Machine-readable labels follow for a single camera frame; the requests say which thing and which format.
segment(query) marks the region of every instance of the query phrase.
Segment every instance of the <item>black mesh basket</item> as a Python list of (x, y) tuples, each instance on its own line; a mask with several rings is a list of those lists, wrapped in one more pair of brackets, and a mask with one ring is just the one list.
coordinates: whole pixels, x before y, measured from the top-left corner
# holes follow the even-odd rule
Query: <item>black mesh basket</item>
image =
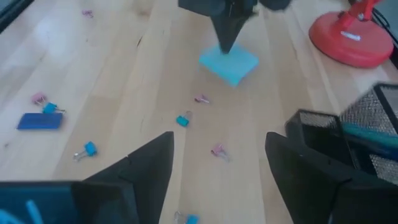
[(378, 83), (342, 112), (361, 169), (398, 185), (398, 85)]
[(337, 116), (298, 110), (285, 124), (289, 139), (357, 168)]

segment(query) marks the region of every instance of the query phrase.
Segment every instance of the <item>blue object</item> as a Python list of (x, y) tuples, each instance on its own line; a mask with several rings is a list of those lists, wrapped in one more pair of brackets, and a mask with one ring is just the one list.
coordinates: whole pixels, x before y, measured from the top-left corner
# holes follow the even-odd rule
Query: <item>blue object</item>
[(183, 127), (187, 127), (189, 124), (189, 120), (184, 116), (178, 116), (176, 122)]
[(62, 118), (62, 113), (26, 113), (19, 121), (17, 129), (58, 129)]
[(358, 125), (348, 124), (348, 123), (343, 124), (343, 130), (354, 136), (376, 141), (385, 146), (395, 147), (395, 148), (398, 147), (398, 138), (393, 135), (380, 133), (368, 128), (362, 128), (359, 127)]
[(43, 113), (54, 113), (57, 110), (57, 105), (53, 103), (47, 103), (43, 108)]
[(89, 141), (85, 144), (85, 151), (87, 153), (87, 156), (94, 156), (97, 153), (97, 147), (92, 141)]
[(197, 215), (189, 215), (187, 217), (186, 224), (197, 224), (199, 222), (199, 216)]
[(241, 79), (258, 65), (259, 59), (234, 45), (228, 54), (223, 54), (218, 46), (208, 49), (199, 58), (199, 62), (229, 85), (236, 87)]
[(33, 200), (26, 202), (26, 208), (32, 218), (33, 224), (44, 224), (39, 208)]
[(0, 209), (0, 223), (25, 224), (24, 222), (20, 221), (16, 216), (3, 209)]

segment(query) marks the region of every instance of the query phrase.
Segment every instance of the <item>wooden tabletop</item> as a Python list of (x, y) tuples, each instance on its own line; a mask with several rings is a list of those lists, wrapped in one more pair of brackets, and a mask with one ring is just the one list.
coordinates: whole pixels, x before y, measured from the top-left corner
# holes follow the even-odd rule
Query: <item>wooden tabletop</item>
[[(317, 16), (345, 0), (296, 0), (284, 13), (261, 7), (237, 43), (259, 66), (231, 88), (198, 64), (217, 44), (207, 17), (176, 0), (35, 0), (0, 34), (0, 179), (81, 180), (174, 131), (175, 157), (160, 223), (176, 210), (202, 223), (292, 223), (264, 151), (298, 108), (339, 113), (378, 80), (396, 82), (390, 61), (351, 68), (308, 38)], [(92, 10), (93, 18), (82, 15)], [(17, 131), (30, 96), (45, 92), (67, 113), (58, 131)], [(205, 94), (211, 105), (194, 102)], [(191, 125), (175, 118), (190, 110)], [(98, 156), (72, 160), (87, 141)], [(225, 163), (210, 154), (222, 143)]]

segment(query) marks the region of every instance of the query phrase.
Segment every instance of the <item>red desk lamp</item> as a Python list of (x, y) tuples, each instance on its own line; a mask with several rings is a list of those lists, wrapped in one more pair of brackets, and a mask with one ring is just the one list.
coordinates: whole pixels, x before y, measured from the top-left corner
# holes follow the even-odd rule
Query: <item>red desk lamp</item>
[(310, 28), (311, 41), (341, 63), (361, 68), (380, 65), (394, 49), (387, 31), (371, 21), (372, 9), (380, 1), (362, 0), (349, 11), (320, 16)]

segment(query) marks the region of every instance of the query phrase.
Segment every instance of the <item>light blue sponge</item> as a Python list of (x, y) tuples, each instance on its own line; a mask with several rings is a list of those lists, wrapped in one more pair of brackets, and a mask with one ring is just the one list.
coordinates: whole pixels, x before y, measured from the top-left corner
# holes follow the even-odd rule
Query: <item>light blue sponge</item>
[(199, 62), (232, 87), (236, 87), (257, 66), (259, 59), (234, 45), (228, 54), (223, 54), (218, 46), (208, 49), (200, 56)]

